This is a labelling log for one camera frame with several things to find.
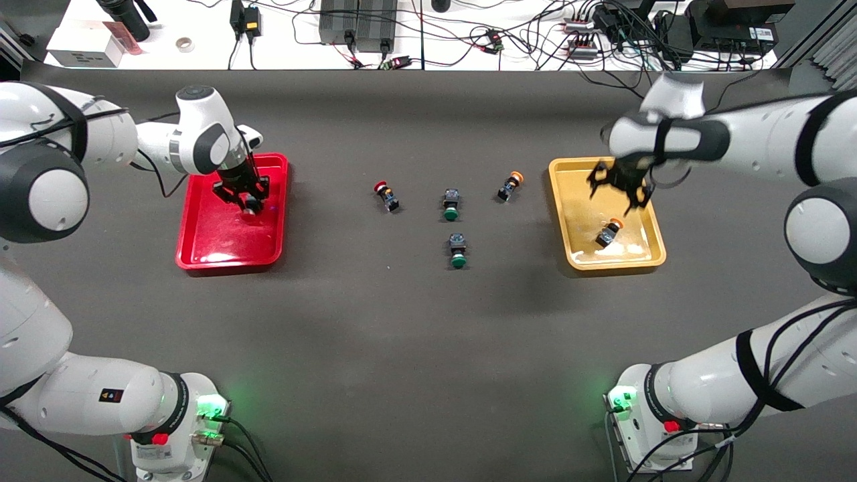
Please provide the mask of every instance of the white label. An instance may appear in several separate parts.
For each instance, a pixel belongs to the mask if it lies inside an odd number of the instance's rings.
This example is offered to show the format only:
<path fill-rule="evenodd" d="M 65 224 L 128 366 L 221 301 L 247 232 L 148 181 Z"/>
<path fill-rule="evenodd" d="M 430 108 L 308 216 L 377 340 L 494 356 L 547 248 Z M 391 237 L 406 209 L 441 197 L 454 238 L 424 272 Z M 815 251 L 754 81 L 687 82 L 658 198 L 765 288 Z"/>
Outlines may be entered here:
<path fill-rule="evenodd" d="M 137 458 L 144 461 L 162 461 L 172 458 L 172 448 L 169 445 L 142 447 L 137 445 Z"/>
<path fill-rule="evenodd" d="M 756 38 L 759 40 L 768 40 L 769 42 L 774 41 L 774 33 L 771 32 L 769 28 L 757 28 L 756 29 Z"/>

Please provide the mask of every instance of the white table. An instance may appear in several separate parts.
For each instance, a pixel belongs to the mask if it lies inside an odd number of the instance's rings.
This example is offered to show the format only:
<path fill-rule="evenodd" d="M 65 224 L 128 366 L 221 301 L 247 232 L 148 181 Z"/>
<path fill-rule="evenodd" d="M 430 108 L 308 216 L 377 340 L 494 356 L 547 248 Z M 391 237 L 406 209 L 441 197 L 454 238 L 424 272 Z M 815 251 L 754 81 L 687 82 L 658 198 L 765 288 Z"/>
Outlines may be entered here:
<path fill-rule="evenodd" d="M 261 8 L 262 14 L 262 37 L 256 39 L 254 45 L 254 64 L 257 69 L 351 69 L 348 61 L 343 59 L 340 52 L 347 54 L 344 47 L 331 45 L 302 45 L 312 44 L 319 41 L 318 15 L 302 14 L 298 12 L 307 10 L 312 0 L 296 0 L 294 3 L 281 2 L 284 6 L 277 6 L 273 0 L 260 0 L 256 2 Z M 482 6 L 496 4 L 500 0 L 466 0 Z M 149 5 L 158 16 L 157 24 L 151 26 L 151 36 L 144 42 L 140 42 L 145 53 L 137 56 L 125 53 L 119 69 L 226 69 L 230 53 L 235 45 L 234 33 L 229 25 L 231 2 L 229 0 L 208 0 L 213 6 L 206 8 L 200 3 L 188 0 L 147 0 Z M 408 55 L 419 58 L 420 53 L 420 20 L 419 0 L 399 0 L 398 21 L 401 25 L 396 28 L 395 50 L 391 57 Z M 454 66 L 441 66 L 431 63 L 426 64 L 426 70 L 534 70 L 536 64 L 524 52 L 514 46 L 514 43 L 505 38 L 503 43 L 506 49 L 499 55 L 489 55 L 477 49 L 471 49 L 465 42 L 449 39 L 451 37 L 465 37 L 470 34 L 475 24 L 485 24 L 492 27 L 510 28 L 525 21 L 541 12 L 548 6 L 548 0 L 509 0 L 506 3 L 489 9 L 476 9 L 471 6 L 458 3 L 453 0 L 452 7 L 443 14 L 438 14 L 431 9 L 430 0 L 423 0 L 424 28 L 425 28 L 425 58 L 433 63 L 453 63 L 460 59 L 469 49 L 472 50 L 460 63 Z M 673 11 L 678 7 L 677 13 L 683 12 L 687 2 L 662 2 L 656 3 L 652 12 L 665 9 Z M 556 45 L 561 43 L 566 35 L 558 27 L 563 16 L 570 16 L 575 5 L 566 7 L 564 12 L 557 12 L 542 20 L 542 32 L 548 32 L 548 43 L 544 50 L 548 53 L 554 51 Z M 110 17 L 93 0 L 71 0 L 66 10 L 60 27 L 73 24 L 76 20 L 110 20 Z M 519 34 L 520 28 L 512 32 Z M 176 40 L 189 37 L 193 40 L 195 48 L 188 53 L 181 53 L 175 46 Z M 603 35 L 595 40 L 600 43 L 602 49 L 609 51 L 610 43 Z M 557 57 L 563 57 L 561 51 Z M 626 48 L 624 55 L 615 53 L 605 62 L 581 62 L 569 61 L 563 64 L 560 59 L 553 59 L 542 55 L 543 70 L 639 70 L 641 59 L 629 59 L 627 56 L 636 56 L 636 52 Z M 723 53 L 721 57 L 725 60 L 729 57 Z M 380 54 L 357 53 L 357 58 L 366 64 L 377 64 L 381 60 Z M 717 58 L 716 53 L 697 52 L 695 59 Z M 773 52 L 753 65 L 754 69 L 769 68 L 776 58 Z M 50 54 L 46 63 L 59 65 Z M 658 62 L 652 59 L 648 62 L 648 69 L 660 69 Z M 237 48 L 236 55 L 231 67 L 233 69 L 251 69 L 248 41 L 242 38 Z M 692 60 L 686 64 L 685 70 L 713 69 L 715 63 L 705 63 Z M 409 69 L 419 69 L 420 62 L 414 62 Z"/>

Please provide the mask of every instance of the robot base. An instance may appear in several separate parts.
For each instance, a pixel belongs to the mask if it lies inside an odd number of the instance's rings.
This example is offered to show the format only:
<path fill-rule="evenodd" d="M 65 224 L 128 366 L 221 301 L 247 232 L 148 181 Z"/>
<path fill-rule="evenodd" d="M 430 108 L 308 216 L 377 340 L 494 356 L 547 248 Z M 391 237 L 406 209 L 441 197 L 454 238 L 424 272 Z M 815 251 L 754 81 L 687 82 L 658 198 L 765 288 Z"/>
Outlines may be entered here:
<path fill-rule="evenodd" d="M 202 418 L 211 410 L 224 415 L 229 408 L 214 383 L 199 373 L 183 373 L 188 385 L 188 411 L 166 445 L 140 445 L 131 441 L 131 459 L 138 482 L 201 482 L 208 472 L 214 447 L 191 442 L 191 436 L 204 432 L 219 434 L 223 424 Z"/>
<path fill-rule="evenodd" d="M 614 409 L 617 399 L 626 409 L 612 413 L 611 419 L 628 472 L 632 472 L 646 454 L 663 439 L 673 435 L 663 429 L 663 423 L 655 418 L 643 395 L 643 380 L 649 368 L 651 365 L 634 365 L 628 368 L 622 372 L 616 386 L 604 395 L 608 410 Z M 696 447 L 697 434 L 677 437 L 659 448 L 638 472 L 662 471 L 680 458 L 693 453 Z M 693 470 L 693 459 L 671 470 Z"/>

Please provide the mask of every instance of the red cap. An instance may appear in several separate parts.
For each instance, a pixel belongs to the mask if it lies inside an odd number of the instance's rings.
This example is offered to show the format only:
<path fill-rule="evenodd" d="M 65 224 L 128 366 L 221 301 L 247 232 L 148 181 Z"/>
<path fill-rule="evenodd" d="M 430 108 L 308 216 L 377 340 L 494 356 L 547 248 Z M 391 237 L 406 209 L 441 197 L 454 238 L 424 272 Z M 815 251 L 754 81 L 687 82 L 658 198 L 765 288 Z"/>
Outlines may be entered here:
<path fill-rule="evenodd" d="M 170 436 L 165 433 L 156 433 L 152 435 L 152 443 L 154 445 L 166 445 L 166 441 Z"/>
<path fill-rule="evenodd" d="M 681 426 L 675 420 L 667 420 L 663 423 L 663 429 L 667 431 L 667 433 L 673 433 L 681 430 Z"/>

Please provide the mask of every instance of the red plastic tray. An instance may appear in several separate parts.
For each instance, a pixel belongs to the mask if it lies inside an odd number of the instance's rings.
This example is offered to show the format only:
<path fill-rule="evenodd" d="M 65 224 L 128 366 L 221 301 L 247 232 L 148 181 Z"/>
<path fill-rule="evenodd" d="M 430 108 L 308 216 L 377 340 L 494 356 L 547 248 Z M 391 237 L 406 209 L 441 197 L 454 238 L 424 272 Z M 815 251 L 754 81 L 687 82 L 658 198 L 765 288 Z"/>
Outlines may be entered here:
<path fill-rule="evenodd" d="M 289 161 L 283 154 L 254 154 L 260 176 L 270 178 L 270 194 L 257 215 L 212 192 L 217 173 L 191 176 L 178 232 L 176 264 L 186 270 L 264 267 L 283 252 Z"/>

